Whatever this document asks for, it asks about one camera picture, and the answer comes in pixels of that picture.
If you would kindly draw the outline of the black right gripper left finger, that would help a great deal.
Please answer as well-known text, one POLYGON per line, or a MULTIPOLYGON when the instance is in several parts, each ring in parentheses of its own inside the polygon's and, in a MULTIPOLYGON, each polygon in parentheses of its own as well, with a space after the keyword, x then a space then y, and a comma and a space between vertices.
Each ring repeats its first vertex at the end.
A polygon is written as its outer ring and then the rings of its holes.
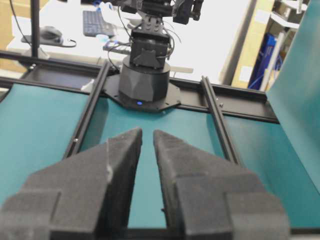
POLYGON ((94 240, 128 225, 143 132, 134 128, 30 174, 0 209, 3 240, 94 240))

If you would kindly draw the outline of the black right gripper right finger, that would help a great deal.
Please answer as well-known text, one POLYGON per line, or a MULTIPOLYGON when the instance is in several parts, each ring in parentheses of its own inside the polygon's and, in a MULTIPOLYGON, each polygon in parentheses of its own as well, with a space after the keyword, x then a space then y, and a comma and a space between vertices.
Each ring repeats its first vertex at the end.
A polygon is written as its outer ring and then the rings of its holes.
POLYGON ((288 240, 281 201, 258 176, 162 130, 153 133, 166 224, 186 240, 288 240))

